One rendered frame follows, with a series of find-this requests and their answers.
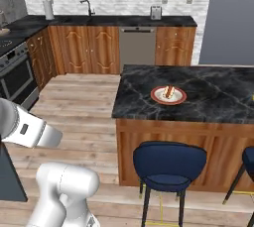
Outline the dark grey fridge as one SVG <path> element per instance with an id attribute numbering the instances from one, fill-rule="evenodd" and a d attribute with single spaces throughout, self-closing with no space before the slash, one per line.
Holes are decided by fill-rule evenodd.
<path id="1" fill-rule="evenodd" d="M 4 144 L 0 145 L 0 200 L 28 201 L 26 192 Z"/>

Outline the silver toaster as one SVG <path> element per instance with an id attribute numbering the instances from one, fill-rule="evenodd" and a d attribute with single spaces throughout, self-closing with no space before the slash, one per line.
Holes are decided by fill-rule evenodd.
<path id="1" fill-rule="evenodd" d="M 161 20 L 162 19 L 162 7 L 161 6 L 152 6 L 150 8 L 150 17 L 152 20 Z"/>

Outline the black sink tap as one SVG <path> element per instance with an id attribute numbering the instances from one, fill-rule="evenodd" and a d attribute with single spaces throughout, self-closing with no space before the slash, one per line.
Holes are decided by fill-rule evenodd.
<path id="1" fill-rule="evenodd" d="M 80 2 L 80 4 L 83 4 L 83 3 L 87 4 L 87 10 L 88 10 L 88 16 L 89 17 L 95 15 L 95 11 L 91 9 L 89 0 L 81 0 L 79 2 Z"/>

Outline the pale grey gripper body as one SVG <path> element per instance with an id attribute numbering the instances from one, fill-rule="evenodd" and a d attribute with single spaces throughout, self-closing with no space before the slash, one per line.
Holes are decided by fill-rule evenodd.
<path id="1" fill-rule="evenodd" d="M 63 137 L 63 133 L 47 123 L 36 127 L 38 132 L 38 147 L 55 148 Z"/>

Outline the wooden corner base cupboards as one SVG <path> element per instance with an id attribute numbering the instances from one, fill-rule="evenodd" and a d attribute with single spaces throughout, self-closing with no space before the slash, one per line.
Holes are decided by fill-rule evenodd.
<path id="1" fill-rule="evenodd" d="M 48 29 L 29 38 L 27 46 L 39 90 L 42 90 L 57 75 Z"/>

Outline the wooden kitchen island base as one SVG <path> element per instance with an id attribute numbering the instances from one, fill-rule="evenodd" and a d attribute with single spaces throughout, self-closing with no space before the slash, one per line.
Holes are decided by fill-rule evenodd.
<path id="1" fill-rule="evenodd" d="M 133 151 L 145 141 L 180 142 L 201 147 L 207 160 L 191 190 L 225 192 L 242 164 L 242 152 L 254 146 L 254 124 L 220 124 L 160 120 L 116 121 L 119 183 L 137 186 Z"/>

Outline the white paper towel roll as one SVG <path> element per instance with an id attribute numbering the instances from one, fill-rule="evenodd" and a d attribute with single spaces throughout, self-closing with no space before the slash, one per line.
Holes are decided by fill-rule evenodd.
<path id="1" fill-rule="evenodd" d="M 44 0 L 43 6 L 45 10 L 45 16 L 47 20 L 53 20 L 55 18 L 53 11 L 53 2 L 52 0 Z"/>

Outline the hot dog in bun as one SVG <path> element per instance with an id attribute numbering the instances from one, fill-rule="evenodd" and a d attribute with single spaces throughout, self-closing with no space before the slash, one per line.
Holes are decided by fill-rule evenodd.
<path id="1" fill-rule="evenodd" d="M 175 88 L 173 86 L 169 85 L 165 88 L 163 96 L 170 99 L 173 97 L 174 93 L 175 93 Z"/>

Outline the wooden base cupboard run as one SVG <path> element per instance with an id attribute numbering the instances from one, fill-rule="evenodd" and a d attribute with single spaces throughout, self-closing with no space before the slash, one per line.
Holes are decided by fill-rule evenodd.
<path id="1" fill-rule="evenodd" d="M 118 74 L 119 30 L 111 26 L 49 26 L 58 74 Z"/>

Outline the blue padded bar stool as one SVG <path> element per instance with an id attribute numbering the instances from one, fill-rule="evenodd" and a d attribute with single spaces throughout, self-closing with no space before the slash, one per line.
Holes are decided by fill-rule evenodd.
<path id="1" fill-rule="evenodd" d="M 225 204 L 226 201 L 229 199 L 237 182 L 239 181 L 240 177 L 242 177 L 242 175 L 245 171 L 247 171 L 248 175 L 254 182 L 254 146 L 250 146 L 250 147 L 247 147 L 244 149 L 244 151 L 242 153 L 242 165 L 241 165 L 234 181 L 230 185 L 230 188 L 227 191 L 225 198 L 223 199 L 223 204 Z"/>
<path id="2" fill-rule="evenodd" d="M 183 227 L 186 190 L 206 164 L 206 150 L 178 142 L 147 141 L 133 152 L 133 165 L 146 185 L 142 224 L 145 227 L 151 190 L 175 192 L 180 198 L 179 227 Z"/>

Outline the steel oven with hob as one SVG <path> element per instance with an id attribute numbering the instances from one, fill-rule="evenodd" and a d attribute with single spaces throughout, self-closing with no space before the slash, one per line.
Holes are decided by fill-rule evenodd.
<path id="1" fill-rule="evenodd" d="M 0 97 L 30 110 L 39 99 L 27 43 L 0 38 Z"/>

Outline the wooden narrow base cupboard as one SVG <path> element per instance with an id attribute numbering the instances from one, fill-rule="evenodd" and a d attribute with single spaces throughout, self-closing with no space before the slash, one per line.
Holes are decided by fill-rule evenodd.
<path id="1" fill-rule="evenodd" d="M 156 65 L 190 65 L 195 27 L 158 27 Z"/>

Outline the red rimmed plate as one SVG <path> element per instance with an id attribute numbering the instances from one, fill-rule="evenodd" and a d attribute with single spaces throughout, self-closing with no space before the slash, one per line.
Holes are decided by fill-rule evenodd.
<path id="1" fill-rule="evenodd" d="M 151 97 L 153 100 L 164 105 L 178 105 L 183 103 L 187 99 L 187 94 L 180 88 L 175 88 L 175 93 L 172 98 L 168 99 L 163 96 L 165 88 L 167 86 L 158 86 L 151 91 Z"/>

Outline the steel dishwasher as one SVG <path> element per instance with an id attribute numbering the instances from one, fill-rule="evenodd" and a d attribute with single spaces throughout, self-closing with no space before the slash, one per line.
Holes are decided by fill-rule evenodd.
<path id="1" fill-rule="evenodd" d="M 155 63 L 156 28 L 120 27 L 120 70 L 125 64 L 153 65 Z"/>

